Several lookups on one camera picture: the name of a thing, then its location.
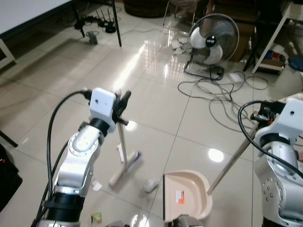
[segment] label on dustpan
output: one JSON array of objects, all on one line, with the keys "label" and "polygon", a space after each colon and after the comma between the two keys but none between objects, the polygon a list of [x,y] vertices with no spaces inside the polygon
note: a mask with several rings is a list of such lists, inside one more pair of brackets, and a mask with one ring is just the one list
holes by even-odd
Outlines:
[{"label": "label on dustpan", "polygon": [[184,191],[176,190],[176,203],[184,204]]}]

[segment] beige dustpan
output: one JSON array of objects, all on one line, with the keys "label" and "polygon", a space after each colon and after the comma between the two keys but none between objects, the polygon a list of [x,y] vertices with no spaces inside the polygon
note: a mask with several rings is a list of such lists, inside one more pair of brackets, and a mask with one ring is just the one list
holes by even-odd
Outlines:
[{"label": "beige dustpan", "polygon": [[163,175],[163,221],[172,222],[181,214],[206,218],[213,206],[207,179],[197,171],[178,170]]}]

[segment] black bag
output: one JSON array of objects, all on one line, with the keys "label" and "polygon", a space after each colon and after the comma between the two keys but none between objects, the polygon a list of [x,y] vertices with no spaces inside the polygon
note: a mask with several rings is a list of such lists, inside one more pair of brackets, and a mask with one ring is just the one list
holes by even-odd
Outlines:
[{"label": "black bag", "polygon": [[0,144],[0,212],[22,183],[18,169],[11,163],[5,148]]}]

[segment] electric fan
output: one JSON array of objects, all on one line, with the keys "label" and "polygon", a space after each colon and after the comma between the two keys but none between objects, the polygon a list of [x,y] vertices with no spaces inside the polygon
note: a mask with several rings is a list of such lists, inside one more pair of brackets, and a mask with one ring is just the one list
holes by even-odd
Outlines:
[{"label": "electric fan", "polygon": [[[214,13],[198,20],[191,28],[188,39],[193,49],[184,72],[206,77],[206,73],[217,71],[219,76],[223,76],[224,68],[220,65],[236,51],[239,30],[229,16]],[[198,64],[202,72],[191,71],[192,64]]]}]

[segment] tiled floor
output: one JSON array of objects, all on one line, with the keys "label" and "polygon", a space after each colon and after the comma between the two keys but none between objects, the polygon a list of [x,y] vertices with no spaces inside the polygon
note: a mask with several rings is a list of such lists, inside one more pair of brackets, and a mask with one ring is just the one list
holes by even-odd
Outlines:
[{"label": "tiled floor", "polygon": [[[112,190],[108,180],[119,168],[116,145],[118,132],[106,137],[95,163],[94,177],[103,185],[101,191],[89,191],[81,215],[83,227],[90,225],[90,214],[102,212],[105,226],[115,220],[130,223],[136,215],[143,219],[140,227],[164,226],[161,220],[161,190],[145,194],[144,182],[161,180],[164,172],[193,169],[205,175],[210,183],[231,158],[244,136],[214,121],[208,102],[192,99],[177,90],[179,82],[196,79],[183,72],[188,56],[174,56],[171,40],[177,36],[162,28],[162,18],[144,19],[118,13],[122,35],[118,46],[116,34],[100,32],[99,45],[71,28],[41,30],[25,40],[18,51],[17,64],[0,72],[0,128],[15,139],[19,146],[10,148],[23,183],[7,207],[0,213],[2,227],[29,226],[34,218],[46,184],[46,133],[52,111],[67,93],[83,87],[121,88],[132,91],[126,119],[135,121],[137,129],[125,131],[129,150],[142,152],[142,161]],[[85,30],[96,30],[85,27]],[[228,70],[241,69],[242,63],[228,63]],[[271,84],[275,76],[258,74]],[[263,86],[262,81],[251,81]],[[201,95],[192,85],[182,87],[192,95]],[[234,94],[243,104],[253,99],[268,99],[270,89],[257,91],[244,85]],[[215,116],[230,127],[222,106],[212,106]],[[52,160],[64,142],[89,117],[83,97],[75,97],[58,112],[53,127]],[[224,159],[216,163],[208,150],[216,148]],[[260,185],[253,173],[256,151],[249,147],[213,192],[214,206],[205,222],[209,227],[261,226]]]}]

